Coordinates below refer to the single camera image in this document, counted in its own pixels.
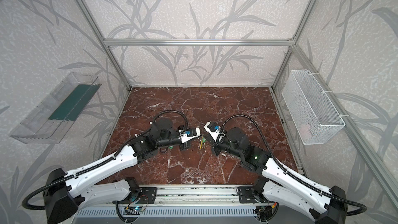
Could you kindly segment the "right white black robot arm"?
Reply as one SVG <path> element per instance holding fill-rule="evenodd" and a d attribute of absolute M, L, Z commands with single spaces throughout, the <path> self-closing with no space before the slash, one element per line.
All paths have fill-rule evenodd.
<path fill-rule="evenodd" d="M 343 224 L 348 216 L 359 215 L 367 207 L 346 198 L 345 191 L 316 183 L 288 168 L 273 154 L 251 144 L 238 127 L 225 130 L 225 125 L 209 121 L 204 125 L 215 156 L 222 152 L 240 158 L 241 166 L 259 175 L 252 189 L 259 200 L 287 206 L 307 216 L 316 224 Z"/>

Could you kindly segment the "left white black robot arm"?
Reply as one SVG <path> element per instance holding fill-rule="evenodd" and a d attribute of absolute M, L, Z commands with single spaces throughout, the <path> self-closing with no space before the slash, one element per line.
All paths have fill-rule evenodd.
<path fill-rule="evenodd" d="M 190 128 L 188 119 L 181 111 L 173 114 L 181 116 L 184 124 L 173 127 L 173 122 L 164 118 L 169 110 L 154 116 L 149 129 L 126 140 L 116 152 L 86 166 L 65 172 L 59 168 L 52 171 L 45 186 L 36 189 L 22 200 L 24 209 L 46 212 L 47 223 L 59 224 L 89 205 L 91 199 L 122 201 L 132 193 L 132 183 L 121 180 L 114 186 L 101 190 L 98 182 L 124 169 L 134 167 L 156 156 L 160 148 L 179 146 L 181 150 L 201 136 L 199 128 Z"/>

